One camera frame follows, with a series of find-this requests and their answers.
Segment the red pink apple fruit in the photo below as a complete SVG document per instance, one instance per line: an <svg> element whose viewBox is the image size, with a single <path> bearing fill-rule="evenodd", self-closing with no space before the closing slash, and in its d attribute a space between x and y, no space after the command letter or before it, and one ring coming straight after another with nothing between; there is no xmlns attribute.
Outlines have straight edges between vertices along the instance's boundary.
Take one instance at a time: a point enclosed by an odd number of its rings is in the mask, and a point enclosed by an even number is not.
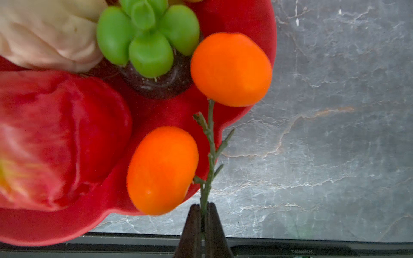
<svg viewBox="0 0 413 258"><path fill-rule="evenodd" d="M101 184L132 118L104 81L63 71L1 73L1 207L58 211Z"/></svg>

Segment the small orange tomato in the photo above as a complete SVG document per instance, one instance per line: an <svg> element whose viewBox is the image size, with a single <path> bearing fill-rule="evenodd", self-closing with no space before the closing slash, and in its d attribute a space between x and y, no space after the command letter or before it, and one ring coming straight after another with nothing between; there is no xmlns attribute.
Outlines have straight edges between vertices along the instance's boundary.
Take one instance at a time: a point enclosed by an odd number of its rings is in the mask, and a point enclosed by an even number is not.
<svg viewBox="0 0 413 258"><path fill-rule="evenodd" d="M209 142L202 128L161 126L143 137L129 162L126 188L135 208L161 216L178 207L193 190L195 176L209 172Z"/></svg>

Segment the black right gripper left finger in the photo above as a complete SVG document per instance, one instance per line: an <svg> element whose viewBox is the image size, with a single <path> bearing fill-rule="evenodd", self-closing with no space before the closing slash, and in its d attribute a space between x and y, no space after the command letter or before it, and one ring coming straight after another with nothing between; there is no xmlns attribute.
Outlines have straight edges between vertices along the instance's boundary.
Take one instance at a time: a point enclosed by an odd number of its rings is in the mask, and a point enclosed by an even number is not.
<svg viewBox="0 0 413 258"><path fill-rule="evenodd" d="M180 242L173 258L201 258L202 257L202 216L198 204L193 204L186 219Z"/></svg>

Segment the beige potato shaped fruit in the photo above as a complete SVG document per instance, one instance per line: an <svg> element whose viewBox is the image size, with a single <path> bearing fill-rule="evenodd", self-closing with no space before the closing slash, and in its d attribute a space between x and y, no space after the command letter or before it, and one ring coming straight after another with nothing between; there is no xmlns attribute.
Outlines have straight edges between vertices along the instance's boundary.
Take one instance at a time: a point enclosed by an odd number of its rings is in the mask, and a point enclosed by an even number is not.
<svg viewBox="0 0 413 258"><path fill-rule="evenodd" d="M1 57L29 69L84 73L103 55L96 40L106 1L1 1Z"/></svg>

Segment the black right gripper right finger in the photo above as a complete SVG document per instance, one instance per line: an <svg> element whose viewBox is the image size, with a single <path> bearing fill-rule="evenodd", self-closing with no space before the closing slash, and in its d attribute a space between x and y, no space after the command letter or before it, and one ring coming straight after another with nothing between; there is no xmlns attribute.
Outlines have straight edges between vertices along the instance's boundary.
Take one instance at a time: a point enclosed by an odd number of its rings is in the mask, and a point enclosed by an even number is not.
<svg viewBox="0 0 413 258"><path fill-rule="evenodd" d="M234 258L227 243L216 205L208 203L205 215L205 257Z"/></svg>

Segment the small orange fruit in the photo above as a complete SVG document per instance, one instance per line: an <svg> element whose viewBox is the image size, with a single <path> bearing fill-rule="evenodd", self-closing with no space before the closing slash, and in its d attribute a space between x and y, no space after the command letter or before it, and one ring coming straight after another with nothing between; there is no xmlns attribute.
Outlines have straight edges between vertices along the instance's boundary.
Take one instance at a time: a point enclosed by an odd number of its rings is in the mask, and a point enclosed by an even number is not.
<svg viewBox="0 0 413 258"><path fill-rule="evenodd" d="M241 108L264 98L272 81L272 64L266 53L242 33L214 33L192 55L195 86L222 105Z"/></svg>

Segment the dark purple plum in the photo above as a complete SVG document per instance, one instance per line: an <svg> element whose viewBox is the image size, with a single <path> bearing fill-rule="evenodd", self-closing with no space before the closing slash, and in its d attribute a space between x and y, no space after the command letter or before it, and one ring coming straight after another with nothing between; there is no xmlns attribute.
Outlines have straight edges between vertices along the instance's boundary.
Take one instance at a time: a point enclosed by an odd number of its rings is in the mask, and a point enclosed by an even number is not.
<svg viewBox="0 0 413 258"><path fill-rule="evenodd" d="M185 4L119 1L100 14L96 37L103 56L144 97L173 98L193 83L190 62L201 29Z"/></svg>

